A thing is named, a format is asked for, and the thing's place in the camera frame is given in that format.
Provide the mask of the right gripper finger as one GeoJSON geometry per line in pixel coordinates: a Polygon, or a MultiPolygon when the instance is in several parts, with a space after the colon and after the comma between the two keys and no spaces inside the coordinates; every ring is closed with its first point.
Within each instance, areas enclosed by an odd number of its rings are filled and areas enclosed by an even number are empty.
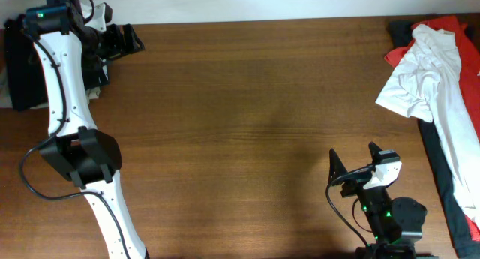
{"type": "Polygon", "coordinates": [[[382,160],[382,155],[380,154],[382,149],[375,144],[375,142],[370,142],[368,144],[368,148],[370,151],[370,156],[372,157],[373,164],[380,164],[382,160]]]}
{"type": "Polygon", "coordinates": [[[328,183],[331,186],[340,185],[345,176],[348,174],[347,169],[343,165],[342,161],[338,157],[338,154],[334,149],[329,150],[329,175],[328,183]]]}

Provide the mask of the black shorts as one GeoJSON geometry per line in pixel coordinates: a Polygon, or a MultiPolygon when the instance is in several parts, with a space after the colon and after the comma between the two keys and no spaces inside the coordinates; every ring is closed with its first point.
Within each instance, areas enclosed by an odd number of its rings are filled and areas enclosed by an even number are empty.
{"type": "Polygon", "coordinates": [[[44,72],[33,43],[22,33],[23,14],[4,22],[4,56],[11,107],[16,111],[47,106],[44,72]]]}

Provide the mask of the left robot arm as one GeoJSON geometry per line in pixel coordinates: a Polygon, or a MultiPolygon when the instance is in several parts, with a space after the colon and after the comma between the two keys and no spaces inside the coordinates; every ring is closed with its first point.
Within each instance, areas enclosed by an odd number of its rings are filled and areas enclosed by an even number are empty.
{"type": "Polygon", "coordinates": [[[149,259],[122,193],[122,155],[115,138],[98,130],[83,73],[107,78],[106,65],[145,49],[130,24],[111,22],[107,3],[84,10],[80,0],[46,0],[29,8],[23,34],[39,56],[49,105],[48,138],[29,150],[79,189],[55,197],[84,197],[97,220],[111,258],[149,259]]]}

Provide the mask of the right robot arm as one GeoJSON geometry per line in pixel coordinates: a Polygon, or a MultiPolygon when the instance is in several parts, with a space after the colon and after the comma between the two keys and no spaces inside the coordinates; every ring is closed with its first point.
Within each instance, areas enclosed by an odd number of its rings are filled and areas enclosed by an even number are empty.
{"type": "Polygon", "coordinates": [[[353,171],[345,168],[336,151],[329,150],[326,199],[334,213],[364,244],[355,250],[355,258],[419,258],[415,243],[423,236],[422,226],[428,211],[410,197],[389,197],[387,188],[398,179],[401,158],[396,151],[383,150],[373,142],[368,144],[368,148],[371,163],[353,171]],[[330,188],[334,186],[341,187],[341,197],[356,198],[354,203],[360,204],[374,243],[367,243],[340,214],[329,195],[330,188]]]}

